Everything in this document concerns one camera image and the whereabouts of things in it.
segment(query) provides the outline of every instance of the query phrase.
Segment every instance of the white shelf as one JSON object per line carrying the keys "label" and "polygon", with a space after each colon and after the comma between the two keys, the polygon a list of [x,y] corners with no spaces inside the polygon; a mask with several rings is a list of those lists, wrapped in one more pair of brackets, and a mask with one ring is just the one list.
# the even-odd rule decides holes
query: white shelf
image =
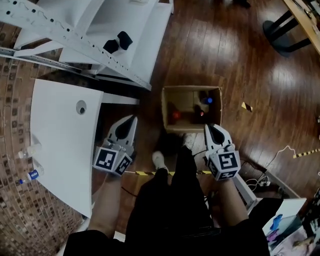
{"label": "white shelf", "polygon": [[[86,35],[97,46],[103,48],[108,40],[116,39],[121,31],[125,31],[133,43],[128,50],[118,50],[112,55],[130,67],[147,20],[157,2],[158,0],[149,0],[148,3],[142,4],[130,0],[105,0]],[[59,61],[83,63],[84,56],[64,48]],[[86,63],[96,64],[97,62],[88,60]]]}
{"label": "white shelf", "polygon": [[[144,27],[131,64],[132,71],[144,81],[149,82],[151,79],[171,11],[172,4],[157,3]],[[92,69],[98,70],[99,65],[93,65]],[[107,67],[100,74],[123,77]]]}
{"label": "white shelf", "polygon": [[[88,29],[104,0],[39,0],[37,5],[43,8],[52,17],[61,22],[68,23],[75,28],[79,23],[81,30]],[[15,49],[44,39],[45,37],[22,29],[16,43]]]}

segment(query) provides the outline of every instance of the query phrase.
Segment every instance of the black pants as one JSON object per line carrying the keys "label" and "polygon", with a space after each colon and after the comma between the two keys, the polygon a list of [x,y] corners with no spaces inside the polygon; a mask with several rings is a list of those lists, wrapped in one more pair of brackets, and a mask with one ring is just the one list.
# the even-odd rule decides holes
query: black pants
{"label": "black pants", "polygon": [[154,240],[169,234],[194,234],[212,227],[192,152],[186,146],[178,153],[175,174],[168,185],[166,169],[158,169],[136,198],[126,229],[126,243]]}

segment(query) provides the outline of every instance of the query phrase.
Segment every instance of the white sneaker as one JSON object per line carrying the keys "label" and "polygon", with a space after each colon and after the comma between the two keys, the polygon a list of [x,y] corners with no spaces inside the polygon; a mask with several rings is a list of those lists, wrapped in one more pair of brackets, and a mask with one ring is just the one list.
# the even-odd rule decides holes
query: white sneaker
{"label": "white sneaker", "polygon": [[183,135],[183,146],[186,146],[188,149],[192,150],[196,140],[196,133],[185,133]]}
{"label": "white sneaker", "polygon": [[168,167],[165,165],[164,155],[160,151],[153,152],[152,161],[156,170],[164,168],[169,172]]}

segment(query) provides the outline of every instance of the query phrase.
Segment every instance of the electrical outlet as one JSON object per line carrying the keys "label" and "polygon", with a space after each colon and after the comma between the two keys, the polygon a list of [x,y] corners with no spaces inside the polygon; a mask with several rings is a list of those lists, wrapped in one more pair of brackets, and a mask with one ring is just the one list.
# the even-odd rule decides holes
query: electrical outlet
{"label": "electrical outlet", "polygon": [[270,186],[270,181],[260,181],[259,186],[260,187],[269,187]]}

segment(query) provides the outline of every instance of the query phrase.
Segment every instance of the forearm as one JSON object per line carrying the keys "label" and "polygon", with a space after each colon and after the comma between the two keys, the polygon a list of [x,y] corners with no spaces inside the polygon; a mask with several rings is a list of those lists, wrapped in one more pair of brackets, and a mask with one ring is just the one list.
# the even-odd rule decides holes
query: forearm
{"label": "forearm", "polygon": [[220,181],[218,194],[220,208],[228,226],[235,226],[249,218],[245,204],[232,179]]}
{"label": "forearm", "polygon": [[92,210],[88,230],[98,230],[112,239],[120,208],[121,178],[107,174]]}

